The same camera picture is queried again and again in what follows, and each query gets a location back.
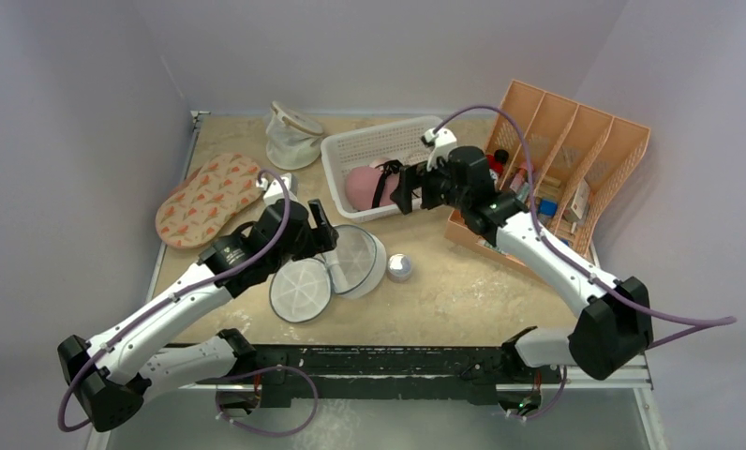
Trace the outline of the dark pink black-strap bra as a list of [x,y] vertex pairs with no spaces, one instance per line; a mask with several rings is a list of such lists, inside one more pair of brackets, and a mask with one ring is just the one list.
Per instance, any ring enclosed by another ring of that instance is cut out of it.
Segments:
[[357,211],[393,205],[391,195],[398,186],[403,167],[400,160],[383,157],[351,169],[344,184],[350,205]]

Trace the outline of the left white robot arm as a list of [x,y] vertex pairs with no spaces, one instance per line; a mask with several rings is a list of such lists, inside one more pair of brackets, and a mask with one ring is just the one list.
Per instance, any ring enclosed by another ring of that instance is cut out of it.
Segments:
[[57,426],[108,431],[153,398],[190,383],[230,381],[281,370],[266,366],[237,330],[201,344],[166,346],[207,313],[262,284],[288,261],[336,248],[338,233],[318,199],[288,198],[264,208],[256,221],[218,237],[167,290],[114,327],[88,339],[72,335],[57,347],[67,382]]

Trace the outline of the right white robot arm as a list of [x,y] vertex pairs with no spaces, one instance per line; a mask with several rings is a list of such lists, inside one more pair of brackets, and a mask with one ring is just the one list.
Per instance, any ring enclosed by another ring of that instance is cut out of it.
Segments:
[[517,258],[553,288],[576,317],[571,331],[528,328],[504,343],[501,367],[516,382],[543,366],[575,366],[602,381],[653,341],[647,287],[636,277],[618,280],[570,249],[539,222],[511,191],[500,191],[481,149],[461,146],[441,159],[402,166],[392,202],[402,214],[452,206],[467,228]]

